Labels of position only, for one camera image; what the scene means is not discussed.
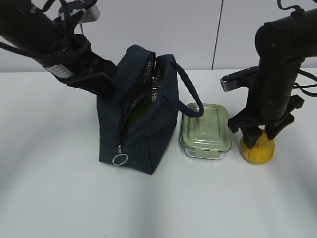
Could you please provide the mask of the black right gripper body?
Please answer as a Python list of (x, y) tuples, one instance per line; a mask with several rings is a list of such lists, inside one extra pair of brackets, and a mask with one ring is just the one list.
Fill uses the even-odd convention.
[(230, 118), (228, 126), (233, 133), (244, 127), (277, 125), (285, 123), (287, 126), (294, 122), (292, 112), (300, 109), (304, 99), (298, 95), (290, 96), (286, 100), (264, 100), (262, 102), (249, 101), (246, 107), (237, 115)]

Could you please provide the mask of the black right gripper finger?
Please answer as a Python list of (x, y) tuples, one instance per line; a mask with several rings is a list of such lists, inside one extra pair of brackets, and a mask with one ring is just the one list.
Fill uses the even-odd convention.
[(248, 148), (253, 148), (257, 140), (262, 136), (262, 130), (258, 126), (242, 128), (243, 141)]
[(268, 139), (275, 139), (276, 136), (287, 126), (287, 124), (266, 125), (266, 134)]

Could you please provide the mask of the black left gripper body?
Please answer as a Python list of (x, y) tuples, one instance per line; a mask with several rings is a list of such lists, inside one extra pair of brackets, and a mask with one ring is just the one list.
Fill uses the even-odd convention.
[(92, 53), (91, 43), (84, 35), (73, 35), (67, 48), (53, 53), (53, 76), (66, 85), (66, 80), (76, 74), (92, 73)]

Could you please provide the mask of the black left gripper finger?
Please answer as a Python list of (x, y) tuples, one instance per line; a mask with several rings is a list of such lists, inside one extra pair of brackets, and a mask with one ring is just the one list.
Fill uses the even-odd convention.
[(118, 72), (118, 67), (112, 61), (106, 60), (99, 55), (92, 53), (92, 68), (93, 73), (104, 75), (107, 78), (114, 78)]
[(112, 97), (115, 88), (111, 80), (115, 75), (116, 71), (84, 72), (67, 79), (66, 85), (88, 91), (97, 96)]

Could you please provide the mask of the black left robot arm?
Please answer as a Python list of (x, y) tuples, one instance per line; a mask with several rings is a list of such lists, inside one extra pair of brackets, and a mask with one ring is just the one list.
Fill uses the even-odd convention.
[(30, 0), (2, 0), (0, 35), (8, 43), (1, 43), (1, 49), (35, 60), (64, 85), (111, 98), (117, 66), (95, 54), (83, 33), (74, 32), (77, 25), (98, 20), (97, 2), (62, 0), (52, 20), (46, 12), (53, 3), (38, 8)]

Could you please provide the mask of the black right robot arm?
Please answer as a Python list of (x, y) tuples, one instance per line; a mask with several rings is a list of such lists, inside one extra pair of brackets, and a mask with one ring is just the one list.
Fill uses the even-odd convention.
[(301, 65), (317, 55), (317, 10), (305, 11), (299, 5), (291, 8), (288, 17), (266, 22), (256, 32), (259, 65), (220, 80), (225, 92), (248, 89), (245, 108), (228, 121), (233, 133), (242, 131), (248, 148), (253, 148), (263, 133), (273, 140), (294, 122), (292, 111), (304, 104), (304, 99), (292, 95), (297, 76), (316, 79), (302, 71)]

